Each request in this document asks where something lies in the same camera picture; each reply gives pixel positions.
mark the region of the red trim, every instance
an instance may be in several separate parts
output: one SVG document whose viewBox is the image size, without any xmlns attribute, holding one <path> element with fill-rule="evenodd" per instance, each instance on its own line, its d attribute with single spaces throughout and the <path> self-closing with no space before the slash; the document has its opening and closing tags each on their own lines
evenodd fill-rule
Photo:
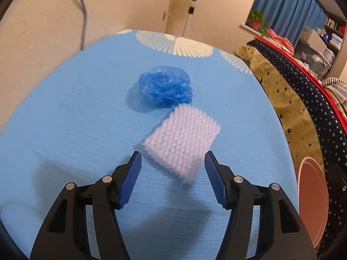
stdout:
<svg viewBox="0 0 347 260">
<path fill-rule="evenodd" d="M 336 107 L 334 100 L 328 94 L 328 92 L 324 89 L 324 87 L 310 73 L 308 73 L 306 70 L 304 70 L 296 61 L 293 61 L 292 60 L 293 57 L 290 56 L 289 54 L 287 54 L 285 51 L 281 50 L 280 48 L 276 47 L 275 45 L 271 44 L 270 42 L 264 40 L 261 37 L 255 37 L 255 39 L 258 41 L 261 41 L 262 43 L 270 46 L 271 48 L 273 48 L 276 51 L 278 51 L 279 53 L 281 53 L 284 57 L 286 57 L 288 60 L 290 60 L 292 62 L 292 64 L 294 64 L 313 84 L 315 84 L 317 89 L 320 90 L 320 92 L 325 96 L 325 98 L 329 102 L 330 106 L 332 107 L 332 109 L 336 113 L 336 116 L 337 116 L 342 128 L 344 129 L 345 133 L 347 134 L 347 122 L 344 119 L 342 112 Z"/>
</svg>

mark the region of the pink cloth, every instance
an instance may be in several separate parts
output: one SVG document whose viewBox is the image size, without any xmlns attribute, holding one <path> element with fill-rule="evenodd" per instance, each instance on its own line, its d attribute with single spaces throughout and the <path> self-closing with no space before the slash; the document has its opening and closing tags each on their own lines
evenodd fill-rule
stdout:
<svg viewBox="0 0 347 260">
<path fill-rule="evenodd" d="M 283 38 L 279 35 L 276 34 L 275 31 L 273 31 L 271 28 L 268 29 L 268 36 L 276 41 L 277 43 L 281 44 L 282 46 L 286 47 L 289 50 L 289 54 L 291 56 L 294 55 L 294 47 L 293 45 L 290 43 L 290 41 L 287 38 Z"/>
</svg>

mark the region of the navy blue fabric with stars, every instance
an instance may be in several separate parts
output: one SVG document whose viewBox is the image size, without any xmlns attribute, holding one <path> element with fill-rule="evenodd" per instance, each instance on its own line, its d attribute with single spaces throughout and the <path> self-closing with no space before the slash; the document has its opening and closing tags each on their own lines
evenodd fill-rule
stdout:
<svg viewBox="0 0 347 260">
<path fill-rule="evenodd" d="M 325 96 L 300 69 L 276 49 L 259 40 L 253 40 L 248 45 L 256 48 L 279 71 L 305 104 L 315 124 L 325 169 L 332 163 L 337 163 L 346 175 L 347 137 Z M 332 245 L 347 220 L 347 208 L 341 204 L 339 193 L 329 186 L 328 180 L 327 185 L 329 214 L 318 254 Z"/>
</svg>

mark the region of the star-patterned fabric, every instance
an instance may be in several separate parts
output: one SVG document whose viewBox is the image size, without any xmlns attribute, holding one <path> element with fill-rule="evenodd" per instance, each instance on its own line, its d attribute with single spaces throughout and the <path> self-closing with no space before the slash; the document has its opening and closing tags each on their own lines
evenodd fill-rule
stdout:
<svg viewBox="0 0 347 260">
<path fill-rule="evenodd" d="M 250 62 L 286 135 L 296 171 L 305 156 L 323 171 L 337 163 L 347 174 L 347 125 L 330 95 L 285 52 L 256 38 L 235 52 Z M 318 254 L 335 241 L 347 221 L 341 194 L 329 185 L 329 214 Z"/>
</svg>

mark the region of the window sill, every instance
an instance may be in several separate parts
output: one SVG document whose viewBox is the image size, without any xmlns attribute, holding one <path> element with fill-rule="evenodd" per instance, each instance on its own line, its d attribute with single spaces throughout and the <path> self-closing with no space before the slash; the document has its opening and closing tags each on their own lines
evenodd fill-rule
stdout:
<svg viewBox="0 0 347 260">
<path fill-rule="evenodd" d="M 244 24 L 244 23 L 241 23 L 240 26 L 243 27 L 244 29 L 246 29 L 246 30 L 252 32 L 252 33 L 255 34 L 255 35 L 261 36 L 261 34 L 260 34 L 258 31 L 254 30 L 253 28 L 247 26 L 247 25 Z"/>
</svg>

